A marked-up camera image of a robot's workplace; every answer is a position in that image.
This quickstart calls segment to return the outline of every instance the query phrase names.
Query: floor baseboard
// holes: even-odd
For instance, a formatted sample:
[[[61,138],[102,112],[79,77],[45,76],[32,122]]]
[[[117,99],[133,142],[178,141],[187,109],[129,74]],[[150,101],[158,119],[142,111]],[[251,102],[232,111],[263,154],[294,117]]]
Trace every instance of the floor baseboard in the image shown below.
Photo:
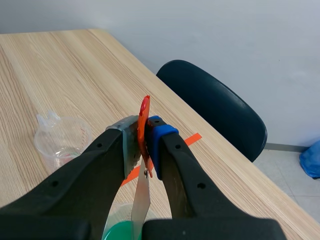
[[[276,143],[266,143],[264,149],[302,153],[305,150],[307,150],[308,147],[306,147],[306,146],[286,145],[286,144],[276,144]]]

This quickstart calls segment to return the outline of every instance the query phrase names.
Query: metal blade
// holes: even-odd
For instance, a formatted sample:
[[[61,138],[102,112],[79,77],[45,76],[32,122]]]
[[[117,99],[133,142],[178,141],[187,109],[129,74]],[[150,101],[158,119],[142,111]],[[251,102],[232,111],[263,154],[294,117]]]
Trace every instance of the metal blade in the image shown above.
[[[131,212],[132,239],[138,240],[150,207],[149,176],[144,160],[141,161]]]

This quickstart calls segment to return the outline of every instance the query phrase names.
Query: wooden table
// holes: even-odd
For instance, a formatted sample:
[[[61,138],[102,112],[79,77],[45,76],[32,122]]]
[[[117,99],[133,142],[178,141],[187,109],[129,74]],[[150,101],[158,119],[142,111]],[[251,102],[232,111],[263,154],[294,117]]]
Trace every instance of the wooden table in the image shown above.
[[[146,94],[159,115],[187,138],[212,180],[239,208],[276,219],[288,239],[320,239],[320,225],[261,173],[119,42],[103,30],[0,35],[0,206],[39,184],[48,173],[34,147],[36,114],[53,110],[84,119],[96,138],[128,115]],[[131,202],[137,180],[115,201]],[[170,217],[162,183],[150,181],[151,210]]]

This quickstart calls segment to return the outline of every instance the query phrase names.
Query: orange tape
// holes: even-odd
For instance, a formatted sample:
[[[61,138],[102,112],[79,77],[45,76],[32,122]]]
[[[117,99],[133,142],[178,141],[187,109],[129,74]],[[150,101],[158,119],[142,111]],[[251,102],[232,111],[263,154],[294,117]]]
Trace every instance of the orange tape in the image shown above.
[[[185,141],[185,143],[190,146],[191,144],[194,144],[196,141],[200,140],[202,136],[199,133],[193,134],[192,136],[188,137]]]
[[[194,144],[196,141],[200,140],[202,136],[199,133],[193,134],[192,136],[188,137],[186,140],[184,140],[185,144],[190,146],[191,144]],[[151,164],[151,169],[154,168],[154,165],[152,161],[148,161],[148,164]],[[122,182],[121,186],[127,184],[128,182],[132,181],[133,179],[137,178],[139,176],[139,170],[140,166],[135,167],[128,177]]]

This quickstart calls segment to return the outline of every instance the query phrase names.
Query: orange plastic piece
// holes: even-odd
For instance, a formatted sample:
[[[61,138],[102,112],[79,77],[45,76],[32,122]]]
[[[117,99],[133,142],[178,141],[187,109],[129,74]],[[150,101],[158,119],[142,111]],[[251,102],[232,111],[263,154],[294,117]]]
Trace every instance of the orange plastic piece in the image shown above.
[[[150,109],[150,96],[147,95],[143,98],[140,113],[138,117],[138,145],[141,151],[142,158],[144,160],[145,167],[148,169],[150,177],[152,178],[152,163],[151,159],[146,147],[145,142],[145,125],[149,117],[149,109]]]

